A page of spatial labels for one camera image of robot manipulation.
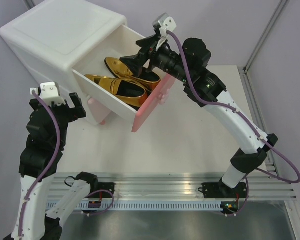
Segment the dark pink drawer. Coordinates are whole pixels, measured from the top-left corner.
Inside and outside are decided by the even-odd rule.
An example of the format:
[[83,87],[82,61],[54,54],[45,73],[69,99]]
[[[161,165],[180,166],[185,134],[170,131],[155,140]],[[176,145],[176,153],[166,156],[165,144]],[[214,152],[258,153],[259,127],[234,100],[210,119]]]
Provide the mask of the dark pink drawer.
[[169,90],[176,80],[157,68],[153,71],[160,76],[161,82],[139,110],[135,110],[125,104],[85,77],[86,74],[112,77],[111,72],[106,67],[105,58],[114,57],[118,59],[122,56],[137,54],[140,48],[136,45],[136,41],[140,39],[142,39],[142,35],[122,25],[73,67],[72,72],[79,89],[86,97],[84,104],[86,105],[85,110],[88,121],[90,111],[87,102],[90,98],[94,98],[110,109],[111,113],[117,114],[130,123],[132,125],[131,131],[135,133],[151,115],[153,110],[168,99]]

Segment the gold loafer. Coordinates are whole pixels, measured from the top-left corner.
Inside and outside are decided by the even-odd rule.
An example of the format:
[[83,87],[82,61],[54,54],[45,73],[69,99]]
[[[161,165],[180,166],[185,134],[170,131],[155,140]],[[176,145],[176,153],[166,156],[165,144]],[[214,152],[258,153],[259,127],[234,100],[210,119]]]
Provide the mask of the gold loafer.
[[154,72],[147,72],[143,67],[139,76],[134,76],[132,71],[123,64],[118,58],[106,57],[104,63],[108,70],[116,77],[129,80],[130,82],[140,84],[145,87],[148,92],[152,92],[161,82],[161,78]]
[[85,77],[135,110],[138,110],[148,99],[147,90],[130,79],[92,74],[86,74]]

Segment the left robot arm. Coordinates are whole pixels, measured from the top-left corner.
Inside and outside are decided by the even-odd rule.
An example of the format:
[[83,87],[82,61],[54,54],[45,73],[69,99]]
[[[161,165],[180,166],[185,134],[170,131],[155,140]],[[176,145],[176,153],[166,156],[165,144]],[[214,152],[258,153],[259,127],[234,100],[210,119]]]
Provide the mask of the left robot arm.
[[46,210],[48,193],[65,150],[68,126],[87,116],[78,94],[69,96],[74,107],[67,102],[45,103],[42,94],[35,94],[29,102],[33,112],[26,126],[26,147],[20,156],[20,205],[14,230],[6,236],[7,240],[60,239],[63,226],[77,205],[99,193],[98,177],[81,172],[57,205]]

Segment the light pink drawer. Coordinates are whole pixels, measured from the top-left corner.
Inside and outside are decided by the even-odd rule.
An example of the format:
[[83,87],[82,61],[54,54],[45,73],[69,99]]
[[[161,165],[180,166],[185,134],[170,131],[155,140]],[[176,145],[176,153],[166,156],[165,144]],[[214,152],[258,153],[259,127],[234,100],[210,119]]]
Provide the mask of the light pink drawer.
[[104,125],[106,123],[106,117],[112,112],[93,97],[87,101],[87,106],[89,108],[88,121],[92,125]]

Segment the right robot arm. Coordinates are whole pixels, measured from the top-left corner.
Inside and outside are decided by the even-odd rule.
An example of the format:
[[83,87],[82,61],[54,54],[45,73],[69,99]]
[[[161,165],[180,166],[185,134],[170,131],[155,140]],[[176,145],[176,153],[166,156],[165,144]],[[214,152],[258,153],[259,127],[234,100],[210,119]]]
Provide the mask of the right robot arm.
[[188,38],[179,43],[179,53],[172,51],[166,41],[160,47],[158,43],[159,37],[155,35],[138,40],[138,53],[121,57],[120,61],[135,77],[158,68],[181,81],[187,96],[219,120],[234,137],[239,150],[218,182],[219,194],[229,198],[240,181],[266,160],[278,137],[257,128],[234,102],[226,85],[207,69],[212,54],[201,39]]

